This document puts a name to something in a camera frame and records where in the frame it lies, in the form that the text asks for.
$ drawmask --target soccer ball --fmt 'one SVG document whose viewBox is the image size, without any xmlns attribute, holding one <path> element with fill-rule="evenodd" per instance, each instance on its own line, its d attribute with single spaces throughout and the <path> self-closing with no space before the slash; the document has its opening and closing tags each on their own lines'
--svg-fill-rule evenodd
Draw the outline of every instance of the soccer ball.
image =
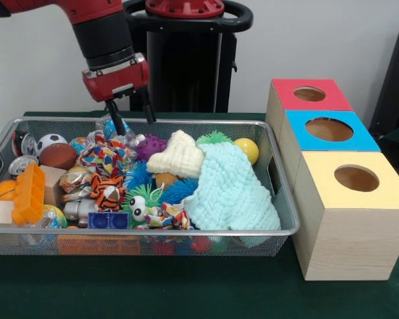
<svg viewBox="0 0 399 319">
<path fill-rule="evenodd" d="M 37 149 L 38 149 L 37 156 L 40 156 L 41 152 L 48 146 L 50 146 L 52 144 L 57 144 L 57 143 L 68 144 L 67 140 L 64 139 L 62 136 L 60 136 L 59 134 L 44 135 L 39 140 L 39 143 L 37 143 Z"/>
</svg>

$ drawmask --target googly eyes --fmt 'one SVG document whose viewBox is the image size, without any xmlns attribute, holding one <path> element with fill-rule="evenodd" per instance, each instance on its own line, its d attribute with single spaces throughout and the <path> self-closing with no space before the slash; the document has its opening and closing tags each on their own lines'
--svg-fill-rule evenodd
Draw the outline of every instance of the googly eyes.
<svg viewBox="0 0 399 319">
<path fill-rule="evenodd" d="M 135 221 L 141 222 L 145 220 L 146 201 L 142 196 L 134 196 L 130 200 L 130 209 Z"/>
</svg>

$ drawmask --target basket rim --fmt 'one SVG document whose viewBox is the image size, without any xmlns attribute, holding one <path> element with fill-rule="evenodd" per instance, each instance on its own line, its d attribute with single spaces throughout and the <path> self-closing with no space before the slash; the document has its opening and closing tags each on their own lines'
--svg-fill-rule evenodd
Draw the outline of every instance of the basket rim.
<svg viewBox="0 0 399 319">
<path fill-rule="evenodd" d="M 24 121 L 55 121 L 55 122 L 95 122 L 99 118 L 74 118 L 74 117 L 54 117 L 54 116 L 22 116 L 10 120 L 0 133 L 0 149 L 3 144 L 7 143 L 16 127 Z M 143 118 L 124 118 L 127 122 L 147 123 Z M 261 126 L 266 129 L 267 137 L 271 143 L 273 157 L 281 186 L 285 193 L 288 205 L 291 210 L 294 225 L 290 229 L 283 230 L 250 230 L 250 231 L 178 231 L 178 230 L 153 230 L 153 229 L 36 229 L 36 228 L 19 228 L 19 227 L 0 227 L 2 234 L 44 234 L 44 235 L 121 235 L 121 236 L 224 236 L 224 237 L 284 237 L 295 234 L 300 228 L 299 214 L 297 206 L 293 199 L 292 193 L 289 191 L 289 184 L 283 167 L 281 154 L 277 145 L 275 136 L 267 125 L 267 123 L 259 120 L 181 120 L 181 119 L 157 119 L 157 123 L 169 124 L 250 124 Z"/>
</svg>

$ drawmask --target tiger plush toy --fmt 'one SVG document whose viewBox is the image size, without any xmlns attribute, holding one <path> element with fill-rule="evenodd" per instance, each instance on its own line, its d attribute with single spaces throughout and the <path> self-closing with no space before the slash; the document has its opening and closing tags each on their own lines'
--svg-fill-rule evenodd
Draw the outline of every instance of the tiger plush toy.
<svg viewBox="0 0 399 319">
<path fill-rule="evenodd" d="M 121 209 L 121 203 L 126 195 L 126 190 L 122 186 L 123 181 L 122 176 L 102 179 L 99 174 L 92 174 L 90 197 L 96 198 L 99 211 L 119 211 Z"/>
</svg>

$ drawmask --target light blue knitted cloth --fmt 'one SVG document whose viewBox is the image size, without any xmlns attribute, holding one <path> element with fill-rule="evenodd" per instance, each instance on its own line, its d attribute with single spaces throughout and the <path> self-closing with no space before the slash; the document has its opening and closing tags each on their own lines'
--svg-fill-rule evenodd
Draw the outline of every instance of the light blue knitted cloth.
<svg viewBox="0 0 399 319">
<path fill-rule="evenodd" d="M 204 230 L 281 229 L 271 194 L 242 150 L 228 142 L 199 147 L 205 158 L 198 188 L 184 199 L 192 222 Z"/>
</svg>

